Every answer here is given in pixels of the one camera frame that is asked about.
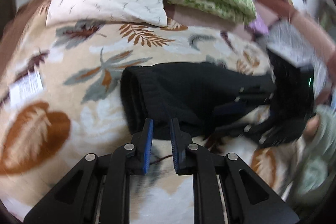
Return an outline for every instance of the leaf print blanket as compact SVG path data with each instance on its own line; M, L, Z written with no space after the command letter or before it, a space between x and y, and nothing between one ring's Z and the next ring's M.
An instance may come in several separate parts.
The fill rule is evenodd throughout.
M207 61L245 74L269 70L266 54L231 33L171 19L165 28L95 20L46 28L46 10L31 18L0 83L0 199L20 220L87 153L130 141L119 91L127 66ZM11 107L9 86L36 70L43 91ZM251 164L256 147L239 147ZM175 175L170 155L169 141L153 141L149 174L131 179L131 223L193 223L192 178ZM256 155L279 161L272 151ZM274 187L284 179L278 165L264 175Z

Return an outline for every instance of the black garment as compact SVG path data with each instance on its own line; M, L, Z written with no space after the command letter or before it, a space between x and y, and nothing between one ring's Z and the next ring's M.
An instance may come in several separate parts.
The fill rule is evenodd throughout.
M233 102L239 90L260 86L273 92L270 75L251 76L210 63L164 63L132 66L121 77L121 99L130 132L142 130L146 118L154 120L154 137L170 139L168 121L178 118L181 130L192 137L209 135L218 126L214 107ZM246 113L226 115L220 125L230 124Z

